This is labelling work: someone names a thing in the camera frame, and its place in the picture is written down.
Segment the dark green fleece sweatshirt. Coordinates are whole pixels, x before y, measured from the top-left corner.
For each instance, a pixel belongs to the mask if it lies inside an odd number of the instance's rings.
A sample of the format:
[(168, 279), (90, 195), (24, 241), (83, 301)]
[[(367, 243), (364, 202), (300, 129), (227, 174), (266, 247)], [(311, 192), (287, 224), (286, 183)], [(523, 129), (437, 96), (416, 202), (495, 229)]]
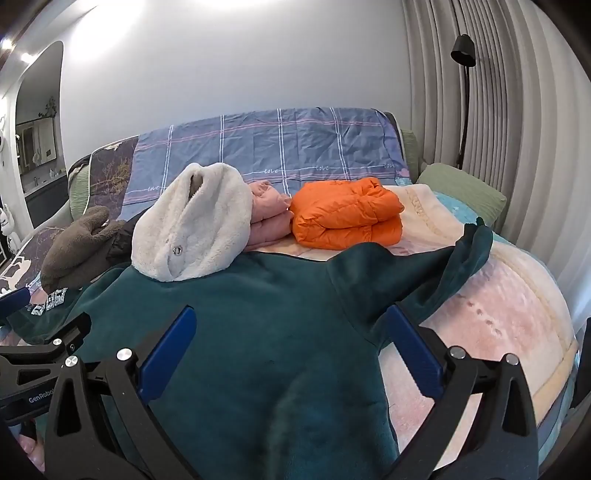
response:
[(376, 243), (325, 261), (249, 252), (174, 283), (121, 265), (7, 324), (39, 344), (86, 313), (81, 356), (95, 361), (190, 306), (197, 333), (155, 415), (202, 477), (379, 479), (399, 454), (379, 363), (384, 313), (399, 305), (428, 319), (485, 265), (492, 243), (476, 222), (453, 246), (410, 256)]

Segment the brown fleece garment folded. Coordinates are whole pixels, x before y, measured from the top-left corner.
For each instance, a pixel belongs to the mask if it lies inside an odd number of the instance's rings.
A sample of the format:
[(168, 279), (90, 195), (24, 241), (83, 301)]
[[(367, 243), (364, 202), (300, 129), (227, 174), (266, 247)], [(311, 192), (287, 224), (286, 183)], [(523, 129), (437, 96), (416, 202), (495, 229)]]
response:
[(90, 207), (55, 238), (41, 268), (43, 290), (81, 288), (108, 270), (107, 255), (123, 225), (109, 219), (106, 207)]

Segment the pink cream plush blanket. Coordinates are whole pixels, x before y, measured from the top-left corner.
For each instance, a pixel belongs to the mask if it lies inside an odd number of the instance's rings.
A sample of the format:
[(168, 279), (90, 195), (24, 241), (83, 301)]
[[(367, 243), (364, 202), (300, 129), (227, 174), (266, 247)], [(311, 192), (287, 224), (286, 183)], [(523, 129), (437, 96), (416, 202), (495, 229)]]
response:
[[(403, 203), (402, 240), (389, 247), (394, 255), (452, 246), (465, 222), (460, 207), (448, 207), (426, 185), (386, 186)], [(293, 237), (257, 248), (311, 260), (328, 260), (338, 252), (301, 246)], [(578, 342), (565, 299), (546, 267), (530, 254), (494, 240), (487, 264), (424, 326), (443, 342), (459, 345), (471, 356), (500, 360), (517, 355), (531, 391), (538, 426), (539, 460), (543, 462), (560, 433), (572, 399)], [(394, 346), (380, 354), (389, 414), (402, 451), (416, 435), (433, 401), (422, 396)], [(475, 419), (480, 397), (471, 397), (438, 467), (455, 460)]]

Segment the black jacket folded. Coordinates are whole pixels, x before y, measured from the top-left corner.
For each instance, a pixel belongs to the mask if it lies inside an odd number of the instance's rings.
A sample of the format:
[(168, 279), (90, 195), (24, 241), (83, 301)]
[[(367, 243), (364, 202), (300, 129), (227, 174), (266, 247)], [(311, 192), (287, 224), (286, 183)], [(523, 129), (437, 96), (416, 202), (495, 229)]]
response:
[(137, 218), (126, 222), (113, 222), (100, 232), (102, 244), (89, 258), (88, 270), (91, 280), (110, 267), (130, 260), (132, 236), (137, 222)]

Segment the green striped pillow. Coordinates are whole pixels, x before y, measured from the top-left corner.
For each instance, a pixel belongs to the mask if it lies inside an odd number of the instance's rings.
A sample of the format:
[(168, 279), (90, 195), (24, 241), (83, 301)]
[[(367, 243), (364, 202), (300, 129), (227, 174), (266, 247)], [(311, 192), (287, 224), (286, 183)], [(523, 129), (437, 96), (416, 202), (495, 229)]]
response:
[(68, 171), (69, 207), (73, 220), (80, 218), (89, 200), (90, 158), (77, 161)]

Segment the dark floral bedspread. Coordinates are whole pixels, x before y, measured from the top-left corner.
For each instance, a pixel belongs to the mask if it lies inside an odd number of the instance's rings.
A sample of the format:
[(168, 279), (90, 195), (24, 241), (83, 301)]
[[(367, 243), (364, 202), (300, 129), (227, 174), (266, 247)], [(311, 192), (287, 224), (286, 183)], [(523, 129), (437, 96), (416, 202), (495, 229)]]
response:
[(68, 199), (48, 220), (35, 228), (16, 256), (1, 269), (3, 294), (28, 287), (34, 291), (41, 264), (55, 237), (93, 206), (104, 206), (116, 219), (131, 176), (136, 136), (110, 143), (78, 160), (68, 172)]

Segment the pink quilted jacket folded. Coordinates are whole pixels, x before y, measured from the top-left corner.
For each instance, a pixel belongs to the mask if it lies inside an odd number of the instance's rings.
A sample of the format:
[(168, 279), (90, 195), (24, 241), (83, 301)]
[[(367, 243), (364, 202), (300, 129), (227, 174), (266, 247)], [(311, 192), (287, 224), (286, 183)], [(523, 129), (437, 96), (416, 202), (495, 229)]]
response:
[(290, 235), (294, 212), (290, 196), (280, 193), (269, 181), (249, 183), (252, 192), (252, 221), (245, 251), (267, 246)]

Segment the orange puffer jacket folded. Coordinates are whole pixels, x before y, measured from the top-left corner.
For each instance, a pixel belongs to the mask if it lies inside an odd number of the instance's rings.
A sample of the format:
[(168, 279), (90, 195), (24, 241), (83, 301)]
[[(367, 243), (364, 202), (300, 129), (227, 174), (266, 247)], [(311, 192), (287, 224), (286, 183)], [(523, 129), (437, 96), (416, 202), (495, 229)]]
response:
[(291, 199), (291, 230), (308, 248), (346, 250), (363, 242), (392, 246), (403, 235), (405, 207), (375, 177), (305, 183)]

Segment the blue plaid duvet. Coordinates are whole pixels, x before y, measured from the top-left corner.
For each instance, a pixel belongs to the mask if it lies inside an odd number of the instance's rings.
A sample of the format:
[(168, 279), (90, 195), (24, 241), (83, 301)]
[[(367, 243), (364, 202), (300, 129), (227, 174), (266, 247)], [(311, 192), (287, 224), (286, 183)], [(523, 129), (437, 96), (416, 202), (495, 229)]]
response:
[(142, 134), (122, 219), (151, 206), (189, 164), (226, 163), (293, 196), (304, 183), (375, 177), (408, 185), (402, 132), (376, 109), (290, 108), (220, 115)]

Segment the grey pleated curtain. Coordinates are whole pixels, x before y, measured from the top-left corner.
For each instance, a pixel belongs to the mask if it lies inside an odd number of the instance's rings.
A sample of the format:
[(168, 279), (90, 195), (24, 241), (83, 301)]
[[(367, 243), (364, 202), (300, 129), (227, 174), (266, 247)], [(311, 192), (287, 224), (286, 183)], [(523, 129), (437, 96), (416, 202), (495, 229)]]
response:
[(575, 326), (590, 315), (590, 79), (531, 1), (406, 1), (411, 127), (428, 163), (457, 163), (466, 33), (476, 47), (466, 172), (507, 197), (496, 223), (546, 264)]

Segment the black floor lamp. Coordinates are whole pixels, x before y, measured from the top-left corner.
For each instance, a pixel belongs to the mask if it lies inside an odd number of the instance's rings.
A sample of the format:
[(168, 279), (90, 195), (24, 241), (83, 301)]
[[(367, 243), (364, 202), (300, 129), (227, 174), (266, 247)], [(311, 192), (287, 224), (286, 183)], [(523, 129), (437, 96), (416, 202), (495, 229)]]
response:
[(462, 169), (467, 145), (469, 112), (470, 112), (470, 71), (476, 66), (476, 47), (473, 39), (466, 33), (459, 35), (454, 43), (451, 58), (462, 68), (463, 74), (463, 110), (462, 133), (456, 166)]

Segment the arched wall mirror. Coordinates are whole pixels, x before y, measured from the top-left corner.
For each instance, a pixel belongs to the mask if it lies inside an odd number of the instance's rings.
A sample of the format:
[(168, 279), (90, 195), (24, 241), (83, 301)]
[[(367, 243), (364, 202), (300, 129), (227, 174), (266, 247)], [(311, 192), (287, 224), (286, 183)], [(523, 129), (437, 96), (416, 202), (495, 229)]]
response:
[(28, 214), (37, 227), (68, 199), (60, 125), (63, 43), (41, 53), (24, 73), (16, 101), (16, 146)]

